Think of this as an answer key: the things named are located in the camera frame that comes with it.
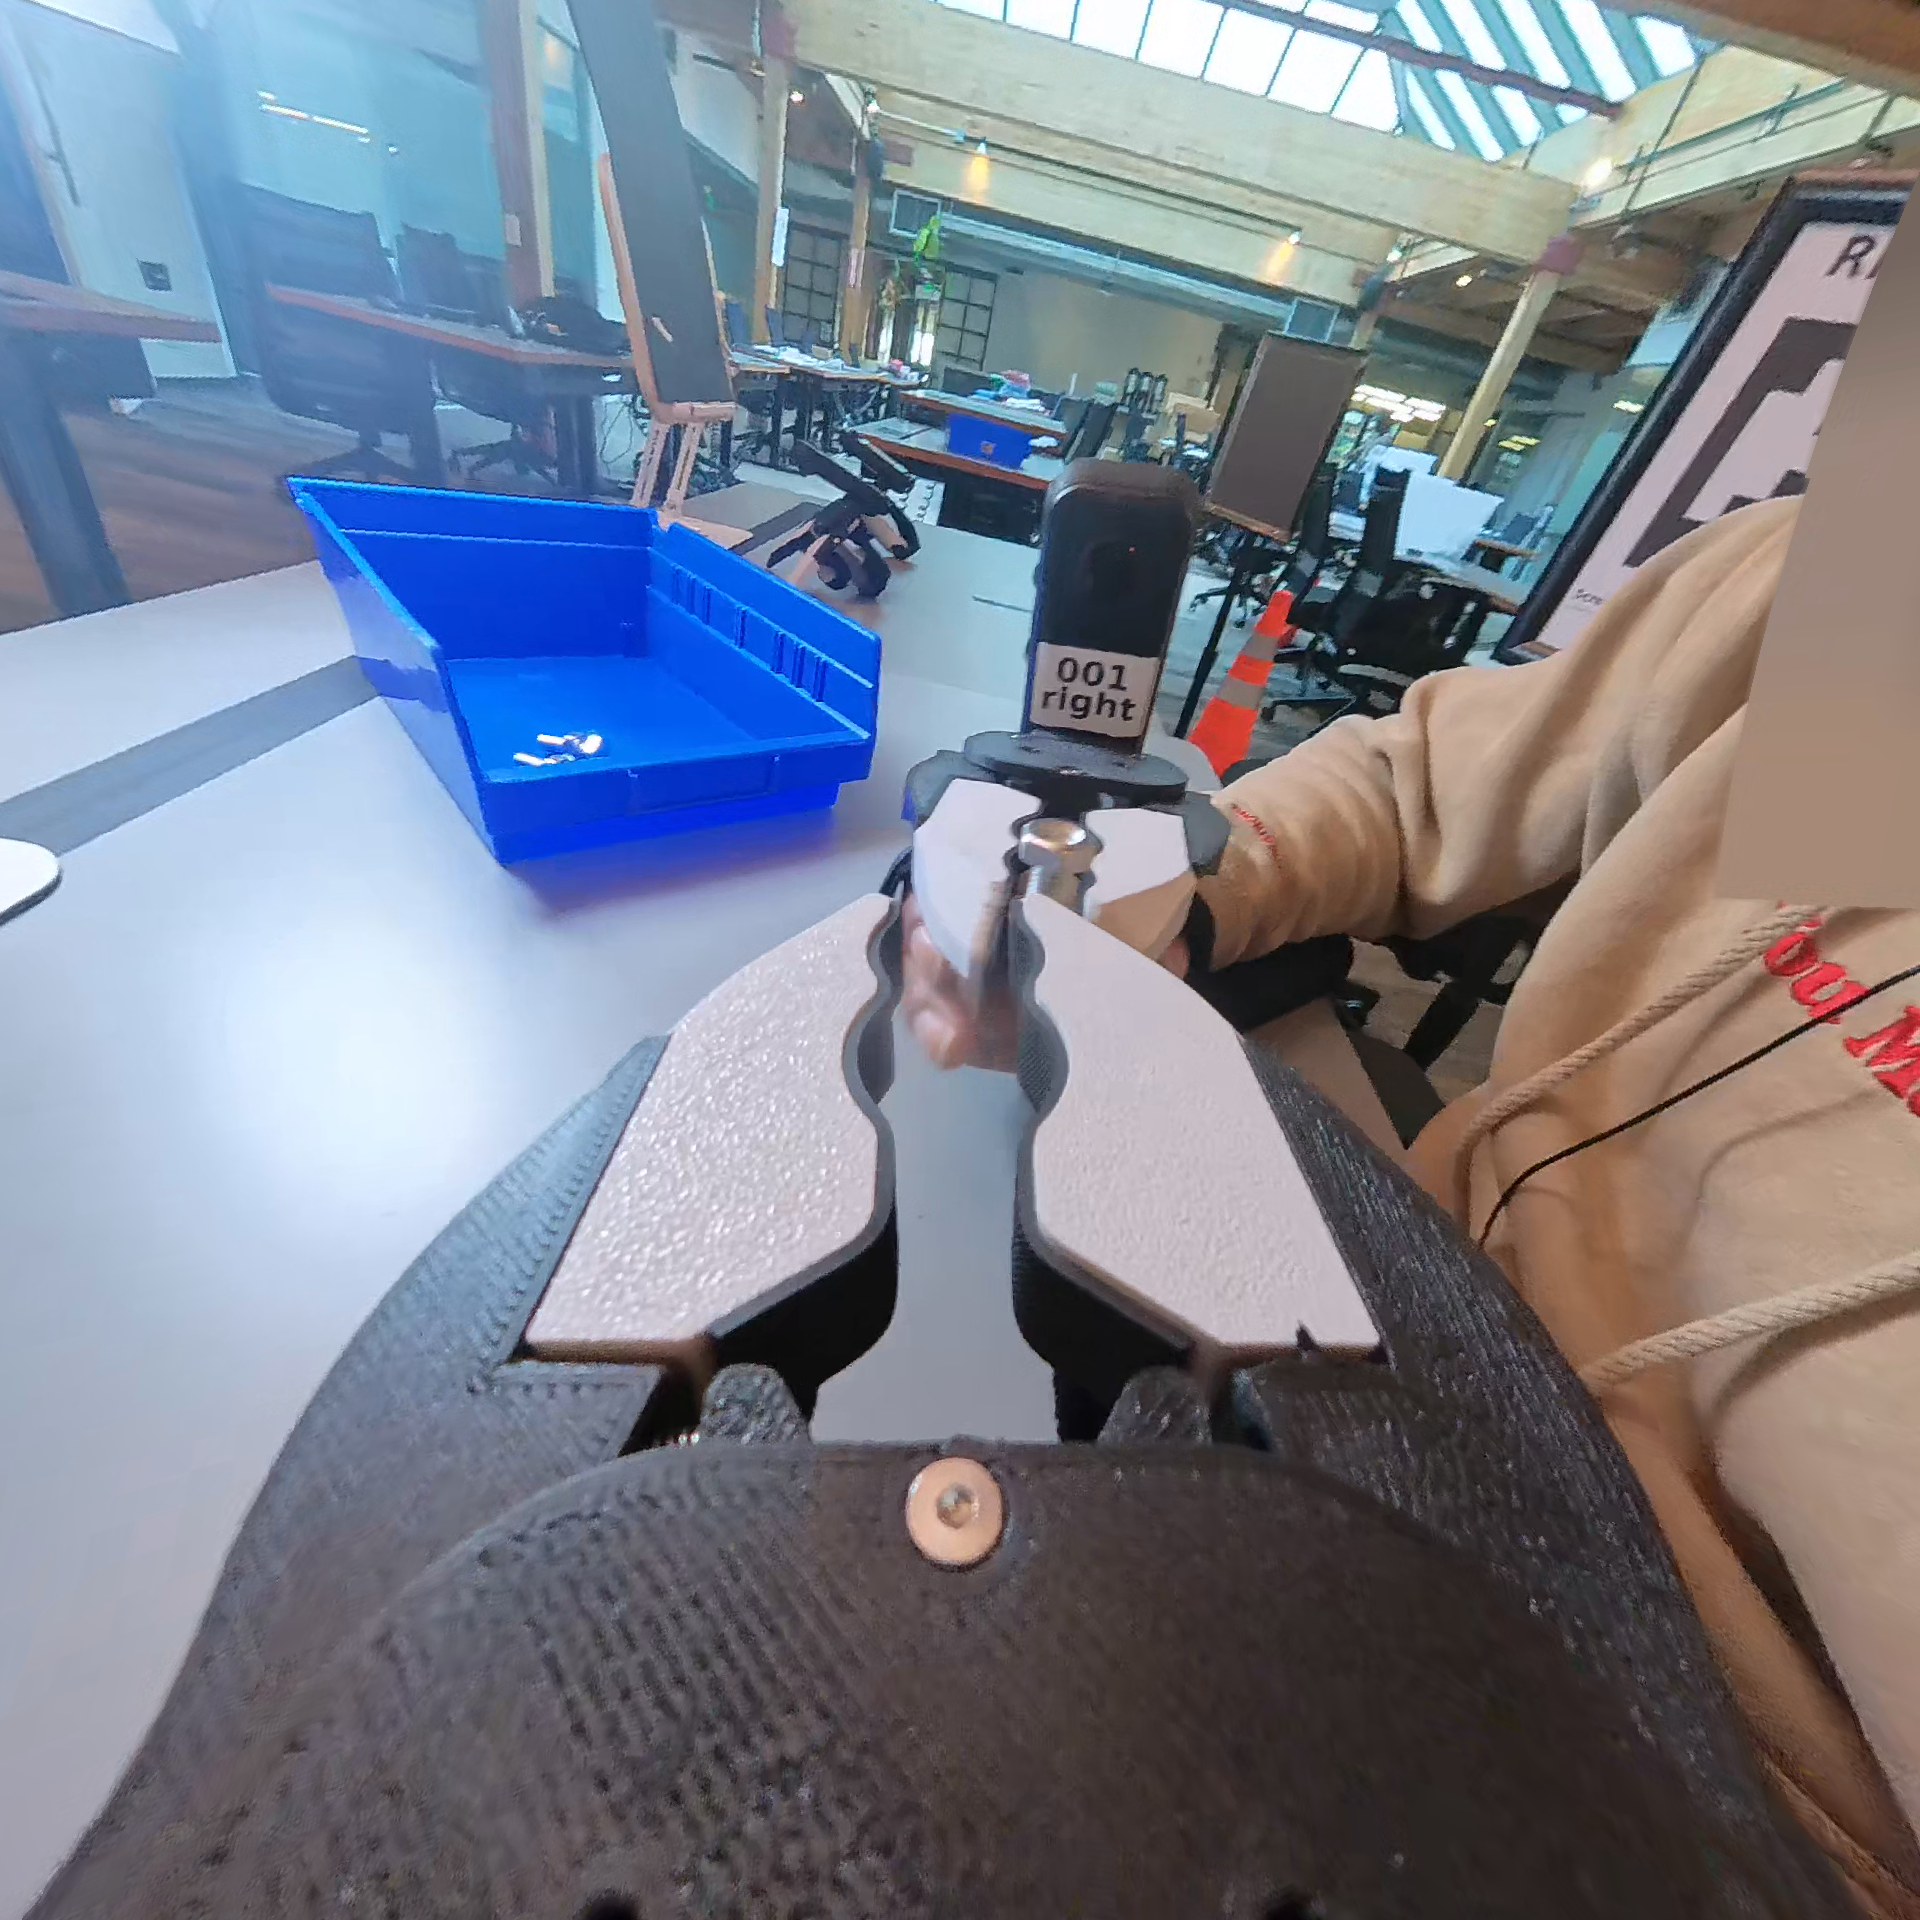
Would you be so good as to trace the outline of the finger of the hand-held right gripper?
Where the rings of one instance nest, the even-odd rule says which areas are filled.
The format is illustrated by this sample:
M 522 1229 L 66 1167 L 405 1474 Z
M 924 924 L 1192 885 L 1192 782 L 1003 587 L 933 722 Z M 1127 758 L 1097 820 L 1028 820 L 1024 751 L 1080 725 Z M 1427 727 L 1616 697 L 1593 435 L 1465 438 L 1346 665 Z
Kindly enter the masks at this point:
M 1088 921 L 1164 969 L 1188 969 L 1196 871 L 1184 815 L 1164 806 L 1100 806 Z
M 915 830 L 906 899 L 906 1021 L 939 1068 L 1012 1070 L 1007 911 L 1041 804 L 1012 787 L 948 787 Z

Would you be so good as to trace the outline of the black office chair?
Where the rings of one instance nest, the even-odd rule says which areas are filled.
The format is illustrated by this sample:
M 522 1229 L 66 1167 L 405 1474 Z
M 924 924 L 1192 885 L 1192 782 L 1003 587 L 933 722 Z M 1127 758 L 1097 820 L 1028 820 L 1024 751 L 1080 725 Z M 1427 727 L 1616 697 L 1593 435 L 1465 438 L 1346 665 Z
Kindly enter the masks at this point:
M 1431 988 L 1427 1007 L 1401 1043 L 1372 1030 L 1381 989 L 1365 986 L 1357 966 L 1352 966 L 1332 994 L 1336 1020 L 1354 1045 L 1399 1145 L 1413 1145 L 1427 1123 L 1450 1105 L 1433 1084 L 1433 1068 L 1483 1005 L 1507 1007 L 1569 889 L 1571 883 L 1560 883 L 1421 942 L 1386 942 L 1384 948 L 1399 971 L 1416 986 Z

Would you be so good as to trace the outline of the orange traffic cone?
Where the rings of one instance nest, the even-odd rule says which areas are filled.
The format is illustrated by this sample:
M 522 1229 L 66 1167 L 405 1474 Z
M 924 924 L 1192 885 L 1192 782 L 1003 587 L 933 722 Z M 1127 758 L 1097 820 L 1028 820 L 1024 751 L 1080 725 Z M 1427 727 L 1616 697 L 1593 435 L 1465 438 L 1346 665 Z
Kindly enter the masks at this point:
M 1225 679 L 1186 731 L 1221 782 L 1229 779 L 1233 769 L 1244 763 L 1253 747 L 1267 683 L 1282 642 L 1293 636 L 1292 603 L 1293 589 L 1281 585 L 1271 591 Z

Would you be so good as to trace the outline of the person's torso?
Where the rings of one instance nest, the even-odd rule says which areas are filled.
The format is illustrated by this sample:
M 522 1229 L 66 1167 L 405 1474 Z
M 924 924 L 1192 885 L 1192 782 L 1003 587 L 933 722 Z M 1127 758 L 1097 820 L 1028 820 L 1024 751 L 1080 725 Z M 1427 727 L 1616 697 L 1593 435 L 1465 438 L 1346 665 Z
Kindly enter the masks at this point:
M 1915 1916 L 1915 914 L 1645 957 L 1540 950 L 1413 1162 L 1592 1390 L 1770 1782 Z

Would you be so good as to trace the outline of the wooden poster stand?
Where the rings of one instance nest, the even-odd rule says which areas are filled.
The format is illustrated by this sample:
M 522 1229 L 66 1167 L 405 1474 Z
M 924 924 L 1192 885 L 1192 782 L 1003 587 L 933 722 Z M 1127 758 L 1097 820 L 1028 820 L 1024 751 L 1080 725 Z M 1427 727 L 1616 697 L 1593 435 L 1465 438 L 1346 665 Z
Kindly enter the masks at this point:
M 607 135 L 599 199 L 649 420 L 632 500 L 682 519 L 701 444 L 736 410 L 705 205 L 655 7 L 571 2 L 567 11 Z

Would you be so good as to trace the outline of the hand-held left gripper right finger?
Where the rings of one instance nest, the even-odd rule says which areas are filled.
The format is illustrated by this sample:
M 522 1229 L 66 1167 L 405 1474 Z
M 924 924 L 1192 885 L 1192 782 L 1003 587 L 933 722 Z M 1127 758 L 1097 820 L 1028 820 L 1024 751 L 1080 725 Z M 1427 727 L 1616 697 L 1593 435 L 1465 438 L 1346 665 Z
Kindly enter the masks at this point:
M 1085 1401 L 1175 1367 L 1217 1398 L 1381 1330 L 1239 1034 L 1045 897 L 1015 902 L 1015 1319 Z

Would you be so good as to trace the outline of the black framed sign board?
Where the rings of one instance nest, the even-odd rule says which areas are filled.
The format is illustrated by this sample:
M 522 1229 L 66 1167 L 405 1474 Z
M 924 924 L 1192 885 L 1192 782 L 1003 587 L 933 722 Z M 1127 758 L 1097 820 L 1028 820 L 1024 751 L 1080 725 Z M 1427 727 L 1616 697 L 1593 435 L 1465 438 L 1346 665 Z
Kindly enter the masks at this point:
M 1719 282 L 1620 452 L 1552 550 L 1496 655 L 1567 649 L 1675 542 L 1809 490 L 1833 403 L 1915 172 L 1793 178 Z

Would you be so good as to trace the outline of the person's right forearm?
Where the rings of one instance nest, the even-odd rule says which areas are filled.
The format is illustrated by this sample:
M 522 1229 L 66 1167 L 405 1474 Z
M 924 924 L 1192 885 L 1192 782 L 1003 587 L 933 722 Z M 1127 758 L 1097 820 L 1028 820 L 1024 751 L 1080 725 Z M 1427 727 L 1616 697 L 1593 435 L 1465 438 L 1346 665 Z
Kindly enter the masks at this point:
M 1673 783 L 1653 847 L 1716 852 L 1804 498 L 1712 521 L 1552 658 L 1417 679 L 1213 798 L 1229 825 L 1188 934 L 1224 969 L 1320 938 L 1429 938 L 1586 874 Z

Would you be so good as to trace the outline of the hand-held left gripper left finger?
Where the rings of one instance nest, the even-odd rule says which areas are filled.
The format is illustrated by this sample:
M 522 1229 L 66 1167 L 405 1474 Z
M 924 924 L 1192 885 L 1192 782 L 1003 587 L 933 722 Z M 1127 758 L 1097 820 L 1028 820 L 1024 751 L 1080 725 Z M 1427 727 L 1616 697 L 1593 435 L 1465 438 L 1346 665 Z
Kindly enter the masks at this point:
M 858 897 L 679 1021 L 533 1309 L 533 1358 L 696 1385 L 755 1363 L 811 1411 L 881 1342 L 899 963 L 899 901 Z

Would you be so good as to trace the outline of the black panel on tripod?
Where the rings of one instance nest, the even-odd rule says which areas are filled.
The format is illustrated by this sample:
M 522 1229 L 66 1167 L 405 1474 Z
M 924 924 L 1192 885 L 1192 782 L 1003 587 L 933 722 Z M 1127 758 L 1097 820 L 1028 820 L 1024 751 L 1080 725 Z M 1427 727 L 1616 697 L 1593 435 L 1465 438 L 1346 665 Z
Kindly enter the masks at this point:
M 1184 697 L 1180 735 L 1192 733 L 1210 692 L 1234 599 L 1257 577 L 1259 559 L 1279 556 L 1293 538 L 1309 483 L 1365 369 L 1368 350 L 1354 346 L 1309 342 L 1282 331 L 1263 339 L 1203 492 L 1207 517 L 1237 539 L 1228 589 Z

